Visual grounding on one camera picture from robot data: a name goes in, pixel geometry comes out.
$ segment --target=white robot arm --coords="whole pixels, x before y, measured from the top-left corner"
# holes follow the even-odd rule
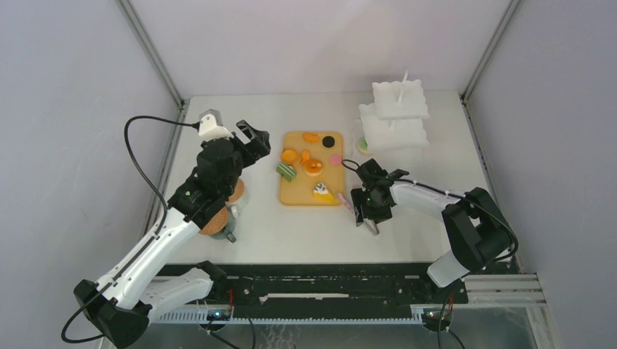
[[[426,281],[432,288],[446,287],[516,252],[516,236],[486,190],[475,188],[466,193],[439,190],[403,178],[409,174],[406,171],[398,169],[388,173],[374,159],[352,170],[363,184],[363,188],[351,191],[357,225],[365,220],[377,224],[392,218],[390,208],[397,204],[443,221],[451,250],[426,271]],[[511,245],[514,248],[507,256],[498,257]]]
[[[153,320],[210,293],[213,281],[209,270],[202,269],[207,264],[163,284],[149,284],[171,255],[225,207],[242,169],[270,154],[268,132],[246,121],[236,125],[248,143],[222,126],[217,111],[207,111],[199,126],[192,125],[204,139],[197,166],[167,202],[160,220],[109,272],[75,287],[80,310],[116,347],[126,348]],[[72,319],[63,329],[63,340]]]

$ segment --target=wooden cutting board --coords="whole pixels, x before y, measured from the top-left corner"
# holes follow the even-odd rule
[[[315,133],[319,136],[319,141],[310,143],[304,140],[304,132]],[[345,168],[342,165],[332,165],[330,157],[339,155],[343,157],[343,136],[338,132],[290,132],[283,137],[283,150],[294,149],[300,154],[303,150],[311,153],[311,159],[320,160],[323,163],[324,171],[316,177],[311,177],[304,172],[303,165],[298,159],[291,166],[298,173],[292,182],[288,182],[281,177],[279,186],[279,200],[286,206],[338,206],[341,201],[338,193],[345,193]],[[334,146],[328,148],[324,146],[324,137],[334,138]],[[328,191],[334,196],[333,203],[313,197],[313,189],[317,183],[324,183]]]

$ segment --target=white wall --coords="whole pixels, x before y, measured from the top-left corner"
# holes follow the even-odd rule
[[[462,92],[509,0],[133,0],[183,97]]]
[[[614,348],[617,2],[526,1],[471,100],[565,348]]]
[[[113,1],[3,1],[0,52],[0,346],[67,348],[73,288],[128,252],[151,197],[124,122],[176,110]],[[150,176],[169,130],[133,129]],[[69,330],[94,334],[83,316]]]

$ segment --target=glass panel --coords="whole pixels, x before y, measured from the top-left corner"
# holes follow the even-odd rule
[[[525,309],[456,309],[452,330],[467,348],[536,348]],[[437,336],[418,325],[258,325],[256,348],[368,349],[437,348]],[[240,348],[251,348],[250,326],[217,332]],[[442,333],[443,348],[460,345]],[[131,349],[229,348],[195,325],[154,324]]]

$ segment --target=table surface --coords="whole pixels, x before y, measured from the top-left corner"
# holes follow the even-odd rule
[[[375,153],[389,172],[409,171],[426,184],[443,189],[487,188],[469,125],[456,91],[425,91],[430,119],[424,129],[430,146]],[[356,227],[343,206],[294,208],[279,203],[276,166],[283,136],[291,131],[338,131],[345,138],[344,153],[360,163],[369,159],[354,147],[359,126],[358,105],[373,101],[370,92],[299,95],[198,96],[191,98],[186,122],[196,122],[207,109],[217,109],[230,131],[245,119],[270,132],[271,154],[246,168],[249,201],[237,221],[235,244],[208,236],[194,236],[169,263],[372,263],[429,262],[450,249],[442,222],[409,207],[396,206],[394,218],[379,225],[374,236]],[[182,130],[167,183],[171,196],[196,165],[201,139],[193,129]],[[346,173],[347,199],[360,181]]]

